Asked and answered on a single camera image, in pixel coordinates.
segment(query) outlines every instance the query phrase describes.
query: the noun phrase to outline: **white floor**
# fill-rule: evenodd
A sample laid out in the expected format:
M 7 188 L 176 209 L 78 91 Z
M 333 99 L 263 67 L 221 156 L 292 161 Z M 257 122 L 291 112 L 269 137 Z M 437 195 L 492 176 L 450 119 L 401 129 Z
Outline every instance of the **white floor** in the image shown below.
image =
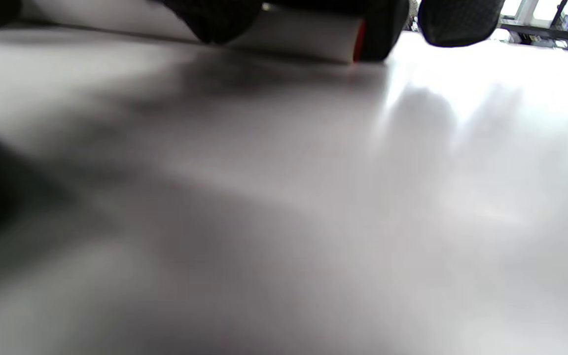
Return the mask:
M 567 52 L 4 32 L 0 144 L 0 355 L 568 355 Z

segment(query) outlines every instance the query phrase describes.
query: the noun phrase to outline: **table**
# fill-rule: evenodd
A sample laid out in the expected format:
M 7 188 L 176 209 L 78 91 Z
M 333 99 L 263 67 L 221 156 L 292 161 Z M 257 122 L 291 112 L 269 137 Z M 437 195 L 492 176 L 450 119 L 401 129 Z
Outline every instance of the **table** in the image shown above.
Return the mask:
M 0 355 L 568 355 L 563 63 L 0 32 Z

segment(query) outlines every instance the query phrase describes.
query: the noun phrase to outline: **red stripe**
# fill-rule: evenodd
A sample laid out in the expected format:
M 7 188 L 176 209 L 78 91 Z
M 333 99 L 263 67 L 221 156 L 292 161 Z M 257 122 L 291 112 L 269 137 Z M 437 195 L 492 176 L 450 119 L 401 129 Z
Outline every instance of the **red stripe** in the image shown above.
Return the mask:
M 354 45 L 354 63 L 360 61 L 361 53 L 363 52 L 363 41 L 365 41 L 365 21 L 361 23 L 361 28 L 358 30 L 356 37 L 356 44 Z

